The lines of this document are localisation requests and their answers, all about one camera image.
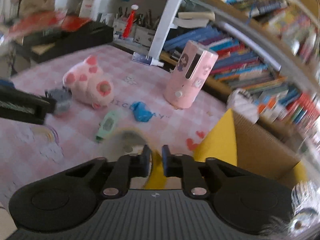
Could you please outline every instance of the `pink plush toy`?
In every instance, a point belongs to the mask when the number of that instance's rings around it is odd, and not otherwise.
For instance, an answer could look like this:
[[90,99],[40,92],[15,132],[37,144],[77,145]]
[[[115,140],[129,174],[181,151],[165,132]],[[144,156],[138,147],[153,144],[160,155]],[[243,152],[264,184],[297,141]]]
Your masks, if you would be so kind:
[[94,109],[106,106],[114,99],[111,77],[98,67],[95,56],[72,67],[63,76],[63,85],[71,89],[73,98]]

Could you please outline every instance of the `cartoon girl sticker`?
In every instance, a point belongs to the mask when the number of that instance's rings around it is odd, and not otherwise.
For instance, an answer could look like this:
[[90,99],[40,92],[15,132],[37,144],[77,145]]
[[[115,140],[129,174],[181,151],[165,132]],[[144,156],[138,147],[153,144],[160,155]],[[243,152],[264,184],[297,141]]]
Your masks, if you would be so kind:
[[183,71],[183,68],[185,68],[187,66],[188,60],[189,60],[188,55],[186,53],[184,53],[181,56],[181,58],[180,58],[180,60],[178,62],[178,65],[177,65],[177,68],[178,68],[179,72]]
[[203,67],[203,74],[207,75],[207,73],[211,70],[211,67],[209,65],[204,65]]

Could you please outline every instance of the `white shelf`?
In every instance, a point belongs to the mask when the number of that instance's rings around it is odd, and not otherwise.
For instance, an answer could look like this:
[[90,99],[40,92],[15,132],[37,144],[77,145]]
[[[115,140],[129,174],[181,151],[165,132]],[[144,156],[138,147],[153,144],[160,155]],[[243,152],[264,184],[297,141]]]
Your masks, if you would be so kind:
[[113,43],[122,46],[124,48],[130,49],[134,52],[137,52],[139,54],[143,54],[143,55],[148,55],[149,53],[149,48],[142,46],[139,43],[136,42],[129,42],[129,41],[113,41]]

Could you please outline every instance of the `pink checkered mat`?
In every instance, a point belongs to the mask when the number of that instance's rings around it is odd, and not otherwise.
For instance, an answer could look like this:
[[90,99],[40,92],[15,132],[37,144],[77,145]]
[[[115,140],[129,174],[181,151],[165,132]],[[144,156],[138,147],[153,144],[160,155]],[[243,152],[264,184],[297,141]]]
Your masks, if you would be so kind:
[[[89,55],[96,55],[102,69],[113,76],[115,99],[106,108],[73,102],[62,117],[47,116],[45,126],[0,119],[0,202],[8,205],[23,185],[45,178],[98,156],[95,134],[109,110],[119,111],[117,128],[139,129],[161,150],[191,154],[225,112],[225,105],[201,91],[189,109],[175,110],[163,97],[170,73],[155,66],[132,62],[132,55],[104,45],[38,65],[13,82],[17,89],[44,95],[62,86],[63,75]],[[129,109],[142,101],[155,113],[147,123],[137,122]]]

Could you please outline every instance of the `wooden shelf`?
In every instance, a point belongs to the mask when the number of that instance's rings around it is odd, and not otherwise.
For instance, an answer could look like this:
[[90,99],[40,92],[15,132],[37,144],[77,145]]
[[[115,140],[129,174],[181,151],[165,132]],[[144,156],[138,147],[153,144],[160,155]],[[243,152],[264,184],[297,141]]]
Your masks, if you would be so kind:
[[302,90],[320,95],[320,86],[302,61],[295,57],[290,48],[277,36],[263,30],[257,21],[249,19],[244,13],[221,0],[191,0],[214,11],[216,23],[227,23],[243,33],[266,51],[279,65],[281,73],[288,76]]

